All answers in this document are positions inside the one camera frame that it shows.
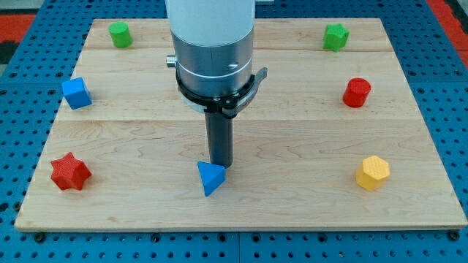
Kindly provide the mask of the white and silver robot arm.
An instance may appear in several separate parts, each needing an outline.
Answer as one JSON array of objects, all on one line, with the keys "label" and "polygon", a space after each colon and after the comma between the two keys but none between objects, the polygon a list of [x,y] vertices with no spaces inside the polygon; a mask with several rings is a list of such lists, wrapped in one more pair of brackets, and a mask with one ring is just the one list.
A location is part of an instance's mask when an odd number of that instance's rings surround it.
[{"label": "white and silver robot arm", "polygon": [[182,86],[221,98],[240,91],[252,74],[254,0],[166,0]]}]

